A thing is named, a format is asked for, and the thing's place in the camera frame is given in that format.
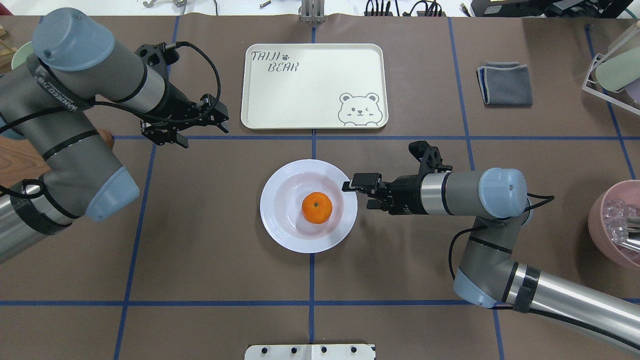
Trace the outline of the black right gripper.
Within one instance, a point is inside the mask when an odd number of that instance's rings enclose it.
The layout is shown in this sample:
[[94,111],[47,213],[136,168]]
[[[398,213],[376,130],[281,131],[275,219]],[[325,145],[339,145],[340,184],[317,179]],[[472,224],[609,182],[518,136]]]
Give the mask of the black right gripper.
[[442,162],[437,146],[425,140],[411,142],[410,154],[419,162],[418,174],[402,175],[392,182],[382,181],[381,173],[355,173],[343,182],[343,192],[370,192],[366,209],[381,210],[389,215],[429,215],[422,200],[422,184],[428,176],[453,171]]

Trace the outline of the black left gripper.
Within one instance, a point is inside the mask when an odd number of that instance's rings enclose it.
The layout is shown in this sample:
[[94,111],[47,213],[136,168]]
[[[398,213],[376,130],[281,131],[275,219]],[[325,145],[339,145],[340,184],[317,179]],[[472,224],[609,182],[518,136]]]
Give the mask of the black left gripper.
[[179,60],[178,49],[183,47],[200,54],[214,71],[215,79],[220,80],[215,64],[192,43],[144,44],[135,51],[150,69],[160,75],[165,85],[158,105],[139,117],[142,136],[157,146],[174,144],[188,149],[189,141],[180,131],[194,126],[215,126],[223,133],[229,133],[226,126],[226,121],[229,120],[228,109],[219,100],[219,84],[215,95],[206,93],[199,101],[194,102],[169,82],[169,66]]

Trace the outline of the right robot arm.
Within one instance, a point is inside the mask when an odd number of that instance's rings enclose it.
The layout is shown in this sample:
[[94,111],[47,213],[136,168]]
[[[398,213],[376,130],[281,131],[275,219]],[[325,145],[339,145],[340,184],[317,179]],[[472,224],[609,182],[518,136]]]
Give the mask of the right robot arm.
[[355,173],[342,191],[367,196],[369,210],[389,215],[472,217],[473,225],[459,231],[448,249],[451,258],[457,239],[467,236],[458,264],[448,262],[458,297],[490,310],[546,317],[639,355],[639,306],[604,291],[604,281],[614,278],[605,251],[569,249],[579,244],[565,231],[576,217],[558,214],[544,228],[525,230],[553,195],[528,191],[515,168],[459,171],[425,140],[407,150],[419,164],[416,173],[393,181],[377,172]]

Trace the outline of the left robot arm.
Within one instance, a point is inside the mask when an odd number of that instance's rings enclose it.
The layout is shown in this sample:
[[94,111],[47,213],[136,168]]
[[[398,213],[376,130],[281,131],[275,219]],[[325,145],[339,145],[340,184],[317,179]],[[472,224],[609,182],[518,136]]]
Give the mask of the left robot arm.
[[98,223],[140,195],[130,171],[86,116],[105,106],[140,120],[155,145],[189,146],[181,130],[229,120],[216,94],[191,101],[169,81],[187,41],[144,44],[132,51],[102,24],[73,7],[46,14],[32,53],[1,76],[1,135],[29,141],[48,171],[1,188],[1,261],[61,233],[75,219]]

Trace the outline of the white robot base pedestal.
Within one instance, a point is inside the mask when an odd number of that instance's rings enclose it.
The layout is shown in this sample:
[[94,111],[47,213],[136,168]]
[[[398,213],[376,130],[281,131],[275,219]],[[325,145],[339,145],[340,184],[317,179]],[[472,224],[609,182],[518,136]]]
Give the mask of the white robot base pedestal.
[[245,360],[376,360],[374,344],[259,344],[249,346]]

